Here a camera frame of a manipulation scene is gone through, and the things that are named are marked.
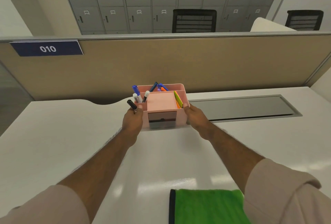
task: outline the beige partition panel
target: beige partition panel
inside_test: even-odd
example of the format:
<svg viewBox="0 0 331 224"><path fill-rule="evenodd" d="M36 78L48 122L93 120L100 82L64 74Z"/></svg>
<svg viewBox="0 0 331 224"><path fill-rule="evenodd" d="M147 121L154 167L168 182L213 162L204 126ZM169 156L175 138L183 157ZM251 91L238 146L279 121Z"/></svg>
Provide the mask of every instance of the beige partition panel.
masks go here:
<svg viewBox="0 0 331 224"><path fill-rule="evenodd" d="M20 57L4 42L0 59L35 100L108 103L155 81L188 93L302 86L331 52L331 35L79 42L84 55L47 57Z"/></svg>

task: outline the blue marker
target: blue marker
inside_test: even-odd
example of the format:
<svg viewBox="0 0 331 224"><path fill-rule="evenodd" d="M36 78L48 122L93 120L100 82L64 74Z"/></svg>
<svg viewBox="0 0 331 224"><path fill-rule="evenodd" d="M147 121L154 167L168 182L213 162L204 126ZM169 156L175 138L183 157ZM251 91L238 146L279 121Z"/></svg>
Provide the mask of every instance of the blue marker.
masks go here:
<svg viewBox="0 0 331 224"><path fill-rule="evenodd" d="M153 90L156 88L156 86L158 85L157 82L154 83L154 85L152 86L152 88L149 90L150 92L153 92Z"/></svg>
<svg viewBox="0 0 331 224"><path fill-rule="evenodd" d="M138 103L142 103L143 102L143 99L141 98L140 96L140 92L139 92L139 89L136 85L133 85L132 86L132 89L134 90L134 92L137 94L137 100L138 100Z"/></svg>
<svg viewBox="0 0 331 224"><path fill-rule="evenodd" d="M163 84L159 83L159 86L163 87L165 90L169 91Z"/></svg>

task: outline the forearm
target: forearm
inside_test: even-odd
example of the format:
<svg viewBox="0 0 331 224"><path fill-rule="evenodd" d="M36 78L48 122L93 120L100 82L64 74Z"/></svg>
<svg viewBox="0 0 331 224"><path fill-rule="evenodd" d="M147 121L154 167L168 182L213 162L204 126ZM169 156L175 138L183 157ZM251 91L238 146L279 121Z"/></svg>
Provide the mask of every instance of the forearm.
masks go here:
<svg viewBox="0 0 331 224"><path fill-rule="evenodd" d="M210 131L209 141L239 189L245 193L245 186L250 172L264 157L215 125Z"/></svg>
<svg viewBox="0 0 331 224"><path fill-rule="evenodd" d="M83 166L58 183L68 186L78 194L87 209L90 222L93 221L130 147L130 138L136 136L120 131Z"/></svg>

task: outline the beige sleeve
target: beige sleeve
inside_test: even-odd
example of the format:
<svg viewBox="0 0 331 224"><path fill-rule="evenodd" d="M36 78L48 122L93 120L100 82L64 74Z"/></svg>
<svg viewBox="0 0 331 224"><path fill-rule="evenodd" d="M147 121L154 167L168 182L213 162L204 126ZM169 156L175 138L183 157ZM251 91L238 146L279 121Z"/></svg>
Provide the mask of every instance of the beige sleeve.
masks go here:
<svg viewBox="0 0 331 224"><path fill-rule="evenodd" d="M0 224L89 224L80 197L66 186L50 186L18 208L0 218Z"/></svg>
<svg viewBox="0 0 331 224"><path fill-rule="evenodd" d="M244 211L254 224L326 224L331 199L319 188L312 175L263 159L248 178Z"/></svg>

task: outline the microfiber cloth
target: microfiber cloth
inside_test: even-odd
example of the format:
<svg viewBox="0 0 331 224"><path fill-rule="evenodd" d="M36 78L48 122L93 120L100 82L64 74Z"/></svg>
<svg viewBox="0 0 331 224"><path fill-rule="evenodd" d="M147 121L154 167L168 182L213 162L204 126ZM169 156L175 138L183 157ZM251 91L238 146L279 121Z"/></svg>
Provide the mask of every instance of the microfiber cloth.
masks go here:
<svg viewBox="0 0 331 224"><path fill-rule="evenodd" d="M169 224L250 224L240 190L170 191Z"/></svg>

